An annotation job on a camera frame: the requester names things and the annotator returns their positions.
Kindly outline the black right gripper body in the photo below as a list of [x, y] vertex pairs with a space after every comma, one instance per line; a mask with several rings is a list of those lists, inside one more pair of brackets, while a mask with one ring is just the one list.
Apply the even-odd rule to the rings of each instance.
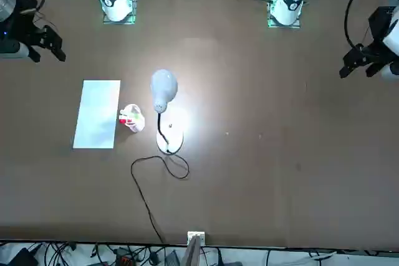
[[44, 30], [34, 25], [37, 4], [37, 0], [16, 0], [16, 6], [9, 18], [8, 38], [44, 49], [41, 42]]

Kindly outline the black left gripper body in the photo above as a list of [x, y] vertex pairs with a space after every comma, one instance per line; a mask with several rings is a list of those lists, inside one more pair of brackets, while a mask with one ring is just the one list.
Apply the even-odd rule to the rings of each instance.
[[372, 42], [362, 49], [363, 61], [380, 61], [395, 56], [392, 46], [384, 42], [392, 31], [390, 28], [394, 12], [395, 6], [379, 6], [368, 18]]

